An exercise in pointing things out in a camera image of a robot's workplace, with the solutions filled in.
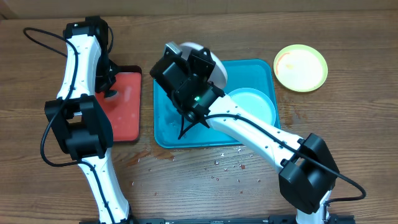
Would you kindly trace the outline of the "white plate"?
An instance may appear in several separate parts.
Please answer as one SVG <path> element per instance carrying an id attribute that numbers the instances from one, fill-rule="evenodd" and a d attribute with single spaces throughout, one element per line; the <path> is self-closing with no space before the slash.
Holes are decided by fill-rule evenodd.
<path id="1" fill-rule="evenodd" d="M 201 50 L 204 46 L 194 42 L 184 42 L 179 45 L 182 50 L 182 58 L 187 60 L 192 50 Z M 208 81 L 213 82 L 218 88 L 224 89 L 228 81 L 228 73 L 221 63 L 221 60 L 213 53 L 210 52 L 212 60 L 216 63 Z"/>

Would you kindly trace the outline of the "dark red water tray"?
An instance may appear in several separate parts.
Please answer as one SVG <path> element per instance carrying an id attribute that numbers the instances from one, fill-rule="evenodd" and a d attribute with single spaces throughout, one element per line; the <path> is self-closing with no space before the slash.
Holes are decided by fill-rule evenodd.
<path id="1" fill-rule="evenodd" d="M 142 70 L 137 65 L 126 65 L 116 75 L 112 89 L 116 95 L 96 99 L 106 113 L 113 129 L 114 142 L 135 141 L 139 138 Z"/>

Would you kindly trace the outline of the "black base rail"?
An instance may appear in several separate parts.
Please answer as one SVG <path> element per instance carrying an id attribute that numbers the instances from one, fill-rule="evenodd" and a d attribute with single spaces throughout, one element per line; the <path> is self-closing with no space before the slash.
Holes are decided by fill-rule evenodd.
<path id="1" fill-rule="evenodd" d="M 97 224 L 100 221 L 83 221 L 80 224 Z M 184 220 L 165 220 L 163 218 L 130 218 L 122 221 L 123 224 L 294 224 L 297 223 L 295 215 L 271 215 L 267 218 L 232 218 L 232 219 L 184 219 Z M 353 215 L 332 214 L 328 220 L 329 224 L 355 224 Z"/>

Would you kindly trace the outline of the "dark green sponge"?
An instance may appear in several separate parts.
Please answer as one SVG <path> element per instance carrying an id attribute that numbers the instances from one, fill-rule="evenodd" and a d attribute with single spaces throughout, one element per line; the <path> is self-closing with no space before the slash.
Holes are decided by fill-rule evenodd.
<path id="1" fill-rule="evenodd" d="M 106 90 L 104 92 L 104 98 L 112 98 L 118 94 L 117 90 Z"/>

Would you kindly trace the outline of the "light blue plate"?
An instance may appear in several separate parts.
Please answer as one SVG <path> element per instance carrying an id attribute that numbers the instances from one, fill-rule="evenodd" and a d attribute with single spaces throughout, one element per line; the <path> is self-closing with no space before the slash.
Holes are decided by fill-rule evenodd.
<path id="1" fill-rule="evenodd" d="M 228 94 L 242 109 L 261 121 L 275 125 L 276 110 L 271 99 L 254 88 L 238 88 Z"/>

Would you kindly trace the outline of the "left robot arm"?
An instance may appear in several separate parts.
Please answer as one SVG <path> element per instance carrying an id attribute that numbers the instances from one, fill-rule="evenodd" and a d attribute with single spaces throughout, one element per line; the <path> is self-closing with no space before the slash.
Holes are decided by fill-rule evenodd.
<path id="1" fill-rule="evenodd" d="M 98 223 L 128 223 L 130 206 L 124 197 L 111 160 L 113 130 L 95 95 L 115 96 L 112 86 L 120 71 L 109 53 L 112 31 L 99 16 L 67 24 L 67 65 L 56 100 L 45 103 L 52 131 L 61 150 L 70 155 L 85 175 L 95 198 Z"/>

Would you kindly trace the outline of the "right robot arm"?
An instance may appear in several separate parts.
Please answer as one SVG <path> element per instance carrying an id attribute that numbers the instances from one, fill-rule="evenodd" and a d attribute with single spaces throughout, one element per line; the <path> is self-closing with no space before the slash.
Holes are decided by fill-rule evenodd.
<path id="1" fill-rule="evenodd" d="M 228 75 L 221 61 L 196 43 L 167 43 L 150 75 L 183 119 L 227 134 L 273 166 L 297 223 L 328 223 L 338 168 L 320 136 L 304 139 L 245 111 L 223 91 Z"/>

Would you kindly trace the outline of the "green rimmed plate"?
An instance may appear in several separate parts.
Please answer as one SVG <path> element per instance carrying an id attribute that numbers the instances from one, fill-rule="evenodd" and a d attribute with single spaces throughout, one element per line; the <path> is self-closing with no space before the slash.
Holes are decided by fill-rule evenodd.
<path id="1" fill-rule="evenodd" d="M 319 89 L 328 76 L 328 65 L 323 55 L 313 47 L 293 44 L 275 56 L 275 77 L 289 90 L 305 93 Z"/>

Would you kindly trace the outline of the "teal plastic tray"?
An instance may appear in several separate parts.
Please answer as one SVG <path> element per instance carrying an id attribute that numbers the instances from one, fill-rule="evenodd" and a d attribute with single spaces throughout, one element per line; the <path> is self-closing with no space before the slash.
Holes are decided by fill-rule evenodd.
<path id="1" fill-rule="evenodd" d="M 280 128 L 270 66 L 260 59 L 230 60 L 224 61 L 223 65 L 228 73 L 228 82 L 224 92 L 229 94 L 238 88 L 254 88 L 263 92 L 271 99 L 276 110 L 276 122 L 273 126 Z M 214 129 L 208 129 L 202 124 L 195 125 L 179 139 L 181 115 L 178 114 L 171 100 L 156 82 L 153 82 L 153 95 L 154 139 L 161 147 L 175 149 L 239 144 L 232 137 Z"/>

